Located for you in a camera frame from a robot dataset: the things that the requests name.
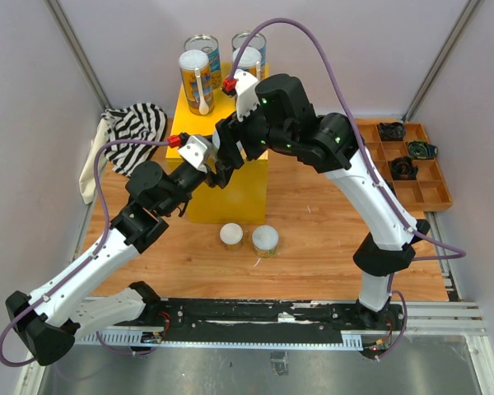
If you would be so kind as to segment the small yellow white-lid can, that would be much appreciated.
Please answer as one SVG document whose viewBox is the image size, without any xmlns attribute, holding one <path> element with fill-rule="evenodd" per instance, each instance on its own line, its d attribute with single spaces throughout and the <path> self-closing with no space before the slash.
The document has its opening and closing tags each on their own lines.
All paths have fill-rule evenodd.
<svg viewBox="0 0 494 395">
<path fill-rule="evenodd" d="M 220 229 L 219 236 L 227 250 L 236 251 L 243 243 L 244 231 L 236 223 L 227 223 Z"/>
</svg>

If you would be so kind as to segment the yellow-green can clear lid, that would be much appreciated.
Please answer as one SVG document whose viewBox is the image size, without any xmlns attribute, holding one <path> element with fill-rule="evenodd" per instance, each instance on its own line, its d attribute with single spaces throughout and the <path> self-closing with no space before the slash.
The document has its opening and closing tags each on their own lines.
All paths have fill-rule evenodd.
<svg viewBox="0 0 494 395">
<path fill-rule="evenodd" d="M 271 258 L 277 250 L 279 234 L 270 225 L 261 225 L 252 233 L 254 251 L 259 258 Z"/>
</svg>

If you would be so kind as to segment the blue porridge can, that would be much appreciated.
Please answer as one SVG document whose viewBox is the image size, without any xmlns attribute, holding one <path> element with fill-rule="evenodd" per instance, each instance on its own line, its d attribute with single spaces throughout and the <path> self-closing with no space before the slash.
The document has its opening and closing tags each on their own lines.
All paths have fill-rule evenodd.
<svg viewBox="0 0 494 395">
<path fill-rule="evenodd" d="M 196 115 L 208 115 L 213 110 L 213 89 L 208 56 L 190 49 L 179 56 L 182 85 L 189 110 Z"/>
</svg>

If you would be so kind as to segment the blue Progresso soup can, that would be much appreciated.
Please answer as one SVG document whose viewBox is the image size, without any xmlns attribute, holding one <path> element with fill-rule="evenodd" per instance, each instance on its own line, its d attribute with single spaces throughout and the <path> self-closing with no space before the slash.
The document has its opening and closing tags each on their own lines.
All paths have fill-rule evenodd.
<svg viewBox="0 0 494 395">
<path fill-rule="evenodd" d="M 231 45 L 233 49 L 232 61 L 235 61 L 239 48 L 246 41 L 249 35 L 250 35 L 250 31 L 245 30 L 236 33 L 231 39 Z M 262 64 L 263 64 L 264 78 L 265 78 L 266 77 L 266 46 L 267 46 L 266 38 L 264 37 L 263 34 L 258 33 L 255 37 L 253 37 L 250 40 L 248 46 L 256 48 L 262 54 Z"/>
<path fill-rule="evenodd" d="M 184 42 L 184 49 L 197 49 L 203 51 L 209 60 L 212 89 L 218 89 L 222 84 L 221 59 L 218 40 L 212 35 L 193 35 Z"/>
</svg>

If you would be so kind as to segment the purple-label can with spoon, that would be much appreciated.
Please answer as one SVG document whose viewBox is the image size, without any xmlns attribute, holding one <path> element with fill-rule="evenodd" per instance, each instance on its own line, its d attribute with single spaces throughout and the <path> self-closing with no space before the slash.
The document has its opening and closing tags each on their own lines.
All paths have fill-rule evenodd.
<svg viewBox="0 0 494 395">
<path fill-rule="evenodd" d="M 264 78 L 262 54 L 256 48 L 247 46 L 240 57 L 237 67 L 251 73 L 259 81 Z"/>
</svg>

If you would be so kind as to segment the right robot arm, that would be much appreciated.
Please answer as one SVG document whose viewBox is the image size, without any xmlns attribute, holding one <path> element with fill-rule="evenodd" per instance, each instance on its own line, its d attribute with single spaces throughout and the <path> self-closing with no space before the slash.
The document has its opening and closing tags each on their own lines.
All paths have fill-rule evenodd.
<svg viewBox="0 0 494 395">
<path fill-rule="evenodd" d="M 330 180 L 369 229 L 353 255 L 362 272 L 356 312 L 362 327 L 379 327 L 394 274 L 415 257 L 414 231 L 428 232 L 428 222 L 403 209 L 348 117 L 318 116 L 297 77 L 277 74 L 260 81 L 238 70 L 224 80 L 223 90 L 235 97 L 235 112 L 216 125 L 217 184 L 225 187 L 234 170 L 267 150 L 292 156 Z"/>
</svg>

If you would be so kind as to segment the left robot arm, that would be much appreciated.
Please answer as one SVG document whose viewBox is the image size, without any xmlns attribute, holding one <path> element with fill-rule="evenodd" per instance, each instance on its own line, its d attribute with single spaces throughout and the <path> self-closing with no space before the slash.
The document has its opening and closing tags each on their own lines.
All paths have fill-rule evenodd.
<svg viewBox="0 0 494 395">
<path fill-rule="evenodd" d="M 125 186 L 127 205 L 109 221 L 101 237 L 43 286 L 7 297 L 12 330 L 33 360 L 51 365 L 76 341 L 114 324 L 153 324 L 160 315 L 161 299 L 143 281 L 95 302 L 84 299 L 115 270 L 151 247 L 168 228 L 165 217 L 184 212 L 197 187 L 224 188 L 233 170 L 222 160 L 214 166 L 183 161 L 171 174 L 154 161 L 138 165 Z"/>
</svg>

